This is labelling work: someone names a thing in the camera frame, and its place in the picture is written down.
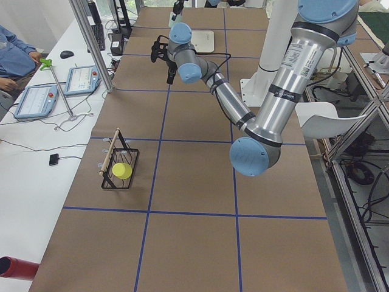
person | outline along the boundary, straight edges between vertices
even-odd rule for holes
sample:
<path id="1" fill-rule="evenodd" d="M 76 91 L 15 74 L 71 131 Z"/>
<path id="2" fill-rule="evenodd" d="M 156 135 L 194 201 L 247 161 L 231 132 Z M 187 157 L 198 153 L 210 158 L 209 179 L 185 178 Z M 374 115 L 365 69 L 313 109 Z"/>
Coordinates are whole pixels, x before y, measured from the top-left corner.
<path id="1" fill-rule="evenodd" d="M 360 0 L 359 1 L 359 12 L 386 12 L 386 9 L 379 1 L 376 0 Z"/>
<path id="2" fill-rule="evenodd" d="M 0 89 L 14 100 L 40 65 L 42 55 L 0 25 Z"/>

blue joint cap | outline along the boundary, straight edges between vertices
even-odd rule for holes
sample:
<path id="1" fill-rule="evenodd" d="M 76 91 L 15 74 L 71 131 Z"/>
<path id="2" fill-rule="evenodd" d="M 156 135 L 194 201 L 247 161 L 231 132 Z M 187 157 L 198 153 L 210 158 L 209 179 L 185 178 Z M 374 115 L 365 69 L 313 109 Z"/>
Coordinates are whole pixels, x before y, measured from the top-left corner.
<path id="1" fill-rule="evenodd" d="M 187 44 L 192 39 L 192 30 L 186 23 L 177 23 L 170 29 L 169 39 L 176 44 Z"/>
<path id="2" fill-rule="evenodd" d="M 358 0 L 298 0 L 298 12 L 310 23 L 330 23 L 346 15 Z"/>
<path id="3" fill-rule="evenodd" d="M 201 79 L 201 68 L 194 63 L 185 63 L 178 68 L 178 74 L 184 83 L 194 83 Z"/>
<path id="4" fill-rule="evenodd" d="M 232 144 L 230 160 L 236 171 L 246 176 L 257 176 L 269 168 L 269 155 L 258 141 L 242 137 Z"/>
<path id="5" fill-rule="evenodd" d="M 348 46 L 349 44 L 352 44 L 355 42 L 355 39 L 357 38 L 357 34 L 353 33 L 352 35 L 347 35 L 339 38 L 337 45 L 339 47 Z"/>
<path id="6" fill-rule="evenodd" d="M 221 0 L 208 0 L 209 4 L 212 6 L 216 6 L 220 3 Z"/>

wire basket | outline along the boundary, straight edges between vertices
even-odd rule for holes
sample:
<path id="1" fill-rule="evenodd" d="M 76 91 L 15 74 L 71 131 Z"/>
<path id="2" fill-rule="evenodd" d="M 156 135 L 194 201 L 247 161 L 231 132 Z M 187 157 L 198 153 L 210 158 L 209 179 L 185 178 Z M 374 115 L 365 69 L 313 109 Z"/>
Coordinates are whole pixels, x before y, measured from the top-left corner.
<path id="1" fill-rule="evenodd" d="M 104 190 L 120 190 L 129 189 L 133 182 L 135 169 L 139 157 L 139 150 L 131 148 L 129 143 L 124 140 L 120 129 L 117 128 L 114 137 L 106 138 L 109 141 L 109 149 L 104 159 L 104 163 L 98 172 L 103 177 L 102 189 Z M 112 168 L 118 163 L 124 163 L 131 166 L 132 174 L 121 179 L 113 174 Z"/>

robot label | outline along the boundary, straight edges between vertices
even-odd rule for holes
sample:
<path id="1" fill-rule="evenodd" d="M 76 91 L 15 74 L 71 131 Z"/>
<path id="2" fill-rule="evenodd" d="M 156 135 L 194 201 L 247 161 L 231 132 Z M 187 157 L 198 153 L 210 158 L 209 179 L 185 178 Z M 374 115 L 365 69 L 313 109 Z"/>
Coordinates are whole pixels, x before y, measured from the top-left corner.
<path id="1" fill-rule="evenodd" d="M 281 67 L 295 71 L 296 75 L 300 75 L 306 79 L 310 79 L 313 70 L 316 68 L 320 60 L 322 52 L 320 49 L 307 44 L 292 43 L 286 51 Z"/>

white desk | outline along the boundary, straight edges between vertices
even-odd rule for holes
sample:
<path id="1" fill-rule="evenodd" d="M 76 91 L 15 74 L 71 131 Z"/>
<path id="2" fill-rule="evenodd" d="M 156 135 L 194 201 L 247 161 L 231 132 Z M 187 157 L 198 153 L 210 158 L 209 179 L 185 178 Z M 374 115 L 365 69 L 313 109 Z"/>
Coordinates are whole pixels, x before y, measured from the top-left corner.
<path id="1" fill-rule="evenodd" d="M 106 50 L 102 51 L 103 58 L 109 65 L 109 41 L 106 39 Z M 60 52 L 71 50 L 74 56 L 62 60 Z M 48 58 L 52 59 L 60 82 L 65 82 L 69 68 L 94 64 L 87 53 L 86 44 L 76 21 L 69 26 Z M 29 85 L 54 82 L 50 70 L 38 71 Z M 95 125 L 102 108 L 105 94 L 104 84 L 101 83 L 96 92 L 88 100 L 92 107 L 93 117 L 85 119 L 70 132 L 55 131 L 54 125 L 45 125 L 40 121 L 31 123 L 14 123 L 0 126 L 0 138 L 34 149 L 49 149 L 62 145 L 88 143 L 92 127 Z M 82 101 L 86 96 L 68 99 L 71 107 Z M 74 114 L 89 110 L 86 102 L 73 109 Z M 60 97 L 53 112 L 59 116 L 45 120 L 46 122 L 61 123 L 69 115 Z M 64 129 L 72 128 L 75 122 L 67 122 Z M 1 123 L 12 123 L 15 119 L 10 113 Z M 61 159 L 58 165 L 49 166 L 49 156 L 59 153 L 63 156 L 82 157 L 83 147 L 72 147 L 52 151 L 32 152 L 27 149 L 0 143 L 0 257 L 11 256 L 40 263 L 54 229 L 62 205 L 72 184 L 80 163 L 79 159 Z M 15 279 L 0 278 L 1 292 L 28 291 L 31 282 Z"/>

